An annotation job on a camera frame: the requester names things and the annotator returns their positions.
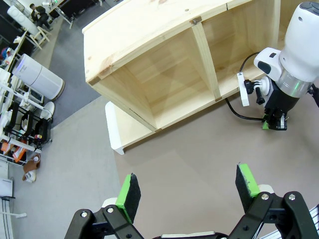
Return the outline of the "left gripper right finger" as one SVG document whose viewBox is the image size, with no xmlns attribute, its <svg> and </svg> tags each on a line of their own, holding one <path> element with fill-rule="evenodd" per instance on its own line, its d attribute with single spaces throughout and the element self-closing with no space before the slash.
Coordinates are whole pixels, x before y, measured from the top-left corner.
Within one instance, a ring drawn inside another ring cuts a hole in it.
<svg viewBox="0 0 319 239">
<path fill-rule="evenodd" d="M 283 239 L 316 239 L 317 229 L 302 194 L 279 197 L 262 191 L 246 163 L 237 164 L 235 185 L 244 215 L 229 239 L 255 239 L 264 224 L 273 224 Z"/>
</svg>

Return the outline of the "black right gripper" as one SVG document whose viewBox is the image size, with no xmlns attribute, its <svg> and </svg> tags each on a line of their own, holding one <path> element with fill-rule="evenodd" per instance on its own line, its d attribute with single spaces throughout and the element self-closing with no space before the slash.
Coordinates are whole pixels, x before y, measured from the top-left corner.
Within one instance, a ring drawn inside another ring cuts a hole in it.
<svg viewBox="0 0 319 239">
<path fill-rule="evenodd" d="M 282 90 L 271 80 L 268 100 L 264 106 L 263 129 L 287 130 L 287 113 L 298 102 L 299 98 L 294 98 Z"/>
</svg>

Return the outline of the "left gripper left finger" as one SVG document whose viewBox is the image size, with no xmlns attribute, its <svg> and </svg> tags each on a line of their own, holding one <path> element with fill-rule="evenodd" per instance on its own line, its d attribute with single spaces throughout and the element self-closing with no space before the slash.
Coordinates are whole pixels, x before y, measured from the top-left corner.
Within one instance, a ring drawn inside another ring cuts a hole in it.
<svg viewBox="0 0 319 239">
<path fill-rule="evenodd" d="M 134 173 L 128 174 L 114 203 L 101 207 L 93 213 L 89 209 L 75 212 L 66 239 L 141 239 L 143 236 L 133 222 L 138 210 L 141 191 Z"/>
</svg>

